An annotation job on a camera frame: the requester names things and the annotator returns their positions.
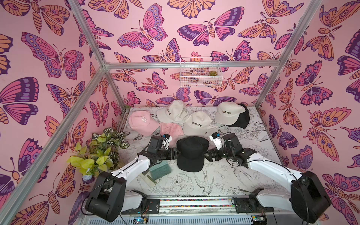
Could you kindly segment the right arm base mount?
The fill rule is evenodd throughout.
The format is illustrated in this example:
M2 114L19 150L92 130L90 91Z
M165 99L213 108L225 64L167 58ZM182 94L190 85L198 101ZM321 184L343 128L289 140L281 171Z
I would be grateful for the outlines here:
M250 197L233 197L232 205L234 205L237 213L273 213L273 207L262 206L256 198Z

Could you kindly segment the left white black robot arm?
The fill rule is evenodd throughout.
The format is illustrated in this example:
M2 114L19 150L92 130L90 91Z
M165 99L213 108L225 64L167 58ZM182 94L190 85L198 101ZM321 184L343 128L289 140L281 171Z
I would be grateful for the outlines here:
M154 172L151 178L155 180L171 172L167 162L176 159L179 154L176 148L170 147L171 141L169 134L153 135L133 161L113 172L101 172L87 200L83 202L88 215L113 222L123 212L146 212L149 208L146 194L127 190L127 186L147 172Z

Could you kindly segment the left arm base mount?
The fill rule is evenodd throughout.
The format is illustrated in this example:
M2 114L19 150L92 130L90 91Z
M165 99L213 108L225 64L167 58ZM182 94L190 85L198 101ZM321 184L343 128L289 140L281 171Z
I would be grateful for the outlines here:
M142 200L140 206L136 209L122 211L122 215L143 215L143 214L159 214L160 199Z

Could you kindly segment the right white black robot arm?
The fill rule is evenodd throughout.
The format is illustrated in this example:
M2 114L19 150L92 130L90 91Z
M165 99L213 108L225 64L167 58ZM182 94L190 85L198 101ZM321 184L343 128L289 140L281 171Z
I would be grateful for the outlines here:
M332 204L315 173L287 168L251 148L243 148L234 133L224 136L213 133L209 138L214 142L215 148L205 153L208 161L219 161L223 158L233 161L239 167L267 176L287 190L284 194L254 191L252 195L262 207L292 211L305 222L313 224Z

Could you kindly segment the plain black cap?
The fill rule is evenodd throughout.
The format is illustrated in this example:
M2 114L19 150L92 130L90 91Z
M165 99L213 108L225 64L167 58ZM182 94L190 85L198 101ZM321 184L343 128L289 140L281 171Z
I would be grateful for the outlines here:
M189 136L176 143L180 152L176 162L179 169L197 173L203 169L204 154L208 151L209 141L199 136Z

